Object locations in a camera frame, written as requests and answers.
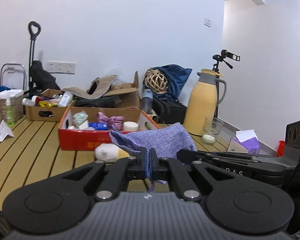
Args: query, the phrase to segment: wicker ball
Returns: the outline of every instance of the wicker ball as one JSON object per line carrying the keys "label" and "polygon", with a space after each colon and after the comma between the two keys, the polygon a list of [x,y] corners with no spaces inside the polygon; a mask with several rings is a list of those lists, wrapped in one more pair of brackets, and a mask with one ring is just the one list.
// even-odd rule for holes
{"label": "wicker ball", "polygon": [[148,69],[145,75],[145,84],[148,88],[158,94],[168,91],[168,80],[166,76],[158,69]]}

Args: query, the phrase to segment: thermos handle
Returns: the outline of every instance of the thermos handle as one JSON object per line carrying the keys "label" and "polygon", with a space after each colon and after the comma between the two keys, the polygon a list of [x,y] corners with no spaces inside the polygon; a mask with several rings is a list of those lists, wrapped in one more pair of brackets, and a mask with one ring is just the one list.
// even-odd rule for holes
{"label": "thermos handle", "polygon": [[218,106],[222,102],[222,100],[225,98],[225,95],[227,92],[227,83],[224,80],[218,79],[218,78],[216,78],[216,82],[223,83],[225,85],[225,89],[223,90],[223,95],[217,103],[217,106]]}

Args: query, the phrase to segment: yellow thermos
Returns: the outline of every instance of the yellow thermos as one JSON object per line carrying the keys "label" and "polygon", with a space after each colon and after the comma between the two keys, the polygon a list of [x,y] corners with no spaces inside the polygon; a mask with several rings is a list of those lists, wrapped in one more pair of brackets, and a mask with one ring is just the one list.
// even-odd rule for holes
{"label": "yellow thermos", "polygon": [[[227,85],[224,80],[216,78],[217,75],[223,75],[212,70],[202,69],[201,72],[197,72],[197,74],[199,76],[199,81],[191,91],[183,126],[187,132],[202,136],[204,119],[205,117],[214,115],[216,106],[218,106],[225,97]],[[225,85],[223,95],[218,102],[217,82]]]}

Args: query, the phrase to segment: tripod head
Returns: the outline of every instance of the tripod head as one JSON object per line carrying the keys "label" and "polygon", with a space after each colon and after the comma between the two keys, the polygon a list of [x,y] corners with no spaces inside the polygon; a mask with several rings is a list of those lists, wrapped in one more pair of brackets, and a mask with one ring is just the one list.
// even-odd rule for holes
{"label": "tripod head", "polygon": [[213,69],[212,69],[212,70],[215,71],[215,72],[217,72],[217,73],[219,73],[219,69],[218,69],[218,67],[219,67],[219,62],[224,62],[224,63],[226,63],[226,65],[227,65],[229,68],[233,69],[233,66],[232,66],[231,64],[229,64],[228,62],[225,61],[225,58],[226,58],[226,57],[228,57],[228,58],[230,58],[230,59],[233,59],[233,60],[235,60],[235,61],[240,61],[240,56],[235,55],[235,54],[233,54],[233,53],[231,53],[231,52],[228,52],[226,49],[223,49],[223,50],[221,51],[221,55],[216,54],[216,55],[214,55],[214,56],[212,57],[214,60],[217,61],[217,63],[215,63],[215,64],[213,65]]}

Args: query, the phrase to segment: beige cloth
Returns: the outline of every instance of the beige cloth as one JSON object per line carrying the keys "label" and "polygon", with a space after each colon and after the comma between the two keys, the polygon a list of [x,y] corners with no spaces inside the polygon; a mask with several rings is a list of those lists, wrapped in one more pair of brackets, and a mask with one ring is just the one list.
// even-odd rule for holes
{"label": "beige cloth", "polygon": [[116,75],[111,75],[95,79],[93,82],[97,83],[97,89],[93,92],[92,95],[89,95],[86,91],[78,87],[64,88],[63,91],[69,91],[74,95],[85,99],[97,99],[108,92],[111,84],[114,82],[114,80],[116,80],[116,78]]}

